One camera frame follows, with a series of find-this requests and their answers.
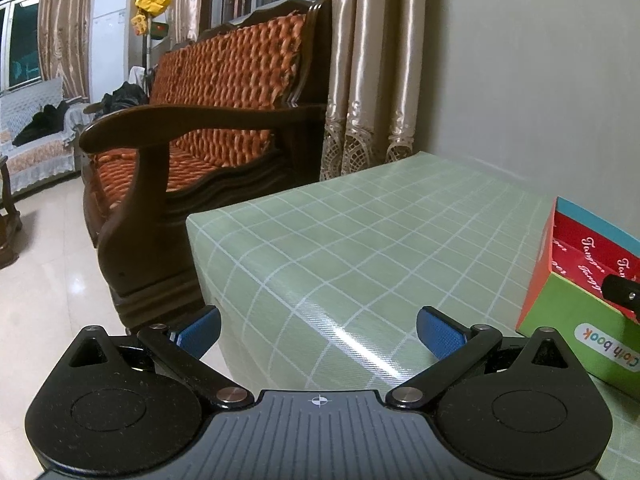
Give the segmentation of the colourful cardboard box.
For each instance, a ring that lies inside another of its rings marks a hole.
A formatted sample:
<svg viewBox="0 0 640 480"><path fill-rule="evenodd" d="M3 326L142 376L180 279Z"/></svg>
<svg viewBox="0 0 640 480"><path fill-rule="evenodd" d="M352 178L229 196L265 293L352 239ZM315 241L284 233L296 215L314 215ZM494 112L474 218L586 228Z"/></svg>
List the colourful cardboard box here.
<svg viewBox="0 0 640 480"><path fill-rule="evenodd" d="M555 328L587 372L638 399L639 322L603 300L608 274L639 283L638 238L557 197L515 329Z"/></svg>

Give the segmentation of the green checked tablecloth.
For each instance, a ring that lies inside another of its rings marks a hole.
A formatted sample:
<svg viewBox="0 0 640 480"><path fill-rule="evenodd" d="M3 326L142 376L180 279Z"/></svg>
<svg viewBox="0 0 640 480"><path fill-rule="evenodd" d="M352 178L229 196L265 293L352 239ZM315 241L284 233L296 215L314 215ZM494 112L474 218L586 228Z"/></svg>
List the green checked tablecloth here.
<svg viewBox="0 0 640 480"><path fill-rule="evenodd" d="M186 227L236 382L387 391L433 362L416 336L422 307L513 334L552 205L420 153Z"/></svg>

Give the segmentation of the dark wooden side table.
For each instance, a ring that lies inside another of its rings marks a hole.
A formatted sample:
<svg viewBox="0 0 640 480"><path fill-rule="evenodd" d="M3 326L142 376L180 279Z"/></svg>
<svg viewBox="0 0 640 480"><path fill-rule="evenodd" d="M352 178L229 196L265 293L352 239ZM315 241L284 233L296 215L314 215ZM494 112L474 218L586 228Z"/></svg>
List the dark wooden side table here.
<svg viewBox="0 0 640 480"><path fill-rule="evenodd" d="M0 158L2 196L1 208L6 212L0 218L0 268L14 263L17 259L17 252L14 250L12 243L17 232L20 232L23 225L21 214L16 209L14 198L11 190L11 178L9 169L6 164L8 158L2 155Z"/></svg>

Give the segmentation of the wooden sofa orange cushion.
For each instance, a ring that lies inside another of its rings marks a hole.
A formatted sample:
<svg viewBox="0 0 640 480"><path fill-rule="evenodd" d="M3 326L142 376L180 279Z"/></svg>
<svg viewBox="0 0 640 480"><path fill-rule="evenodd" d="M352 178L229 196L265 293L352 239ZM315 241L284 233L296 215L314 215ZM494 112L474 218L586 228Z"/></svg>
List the wooden sofa orange cushion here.
<svg viewBox="0 0 640 480"><path fill-rule="evenodd" d="M165 53L144 105L81 133L84 215L128 332L204 304L191 214L319 179L330 0L286 0Z"/></svg>

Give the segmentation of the black clothes pile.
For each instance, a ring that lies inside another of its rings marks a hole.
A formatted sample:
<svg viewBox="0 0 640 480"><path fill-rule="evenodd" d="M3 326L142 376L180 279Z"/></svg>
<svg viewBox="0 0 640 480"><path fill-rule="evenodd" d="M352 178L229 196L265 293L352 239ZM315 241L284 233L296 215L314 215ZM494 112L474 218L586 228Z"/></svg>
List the black clothes pile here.
<svg viewBox="0 0 640 480"><path fill-rule="evenodd" d="M120 110L148 103L148 96L138 84L130 84L125 81L113 93L105 93L101 101L86 106L84 113L98 119Z"/></svg>

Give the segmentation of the black clothing on sofa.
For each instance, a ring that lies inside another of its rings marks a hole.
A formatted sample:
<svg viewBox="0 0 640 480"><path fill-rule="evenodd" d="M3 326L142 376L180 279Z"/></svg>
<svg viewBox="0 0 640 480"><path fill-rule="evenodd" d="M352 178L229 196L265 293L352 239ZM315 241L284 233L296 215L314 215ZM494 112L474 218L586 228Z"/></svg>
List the black clothing on sofa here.
<svg viewBox="0 0 640 480"><path fill-rule="evenodd" d="M12 141L14 146L22 146L35 140L61 132L64 118L70 106L61 101L58 106L47 104L40 112L32 116L32 121Z"/></svg>

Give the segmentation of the white refrigerator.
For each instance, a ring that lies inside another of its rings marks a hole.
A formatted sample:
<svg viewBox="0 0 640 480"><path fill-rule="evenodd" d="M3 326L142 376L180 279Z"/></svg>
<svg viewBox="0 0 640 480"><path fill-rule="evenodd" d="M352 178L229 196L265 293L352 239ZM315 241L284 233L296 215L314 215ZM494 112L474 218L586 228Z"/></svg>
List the white refrigerator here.
<svg viewBox="0 0 640 480"><path fill-rule="evenodd" d="M143 42L134 33L134 0L92 0L89 30L89 98L100 102L141 64Z"/></svg>

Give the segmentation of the beige satin curtain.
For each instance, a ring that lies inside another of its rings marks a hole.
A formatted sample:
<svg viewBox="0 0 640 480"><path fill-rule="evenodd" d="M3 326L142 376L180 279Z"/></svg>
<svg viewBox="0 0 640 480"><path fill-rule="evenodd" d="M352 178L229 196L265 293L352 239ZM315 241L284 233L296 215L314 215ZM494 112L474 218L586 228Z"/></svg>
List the beige satin curtain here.
<svg viewBox="0 0 640 480"><path fill-rule="evenodd" d="M413 152L425 0L332 0L332 51L320 177Z"/></svg>

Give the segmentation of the yellow hanging bag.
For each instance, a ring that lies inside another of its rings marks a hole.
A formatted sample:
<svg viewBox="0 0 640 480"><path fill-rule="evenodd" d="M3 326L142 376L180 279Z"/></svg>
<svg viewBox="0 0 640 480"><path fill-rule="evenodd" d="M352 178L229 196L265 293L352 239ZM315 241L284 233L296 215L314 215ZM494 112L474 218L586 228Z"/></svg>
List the yellow hanging bag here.
<svg viewBox="0 0 640 480"><path fill-rule="evenodd" d="M172 0L134 0L134 17L130 20L134 33L143 36L148 33L150 18L156 18L163 14Z"/></svg>

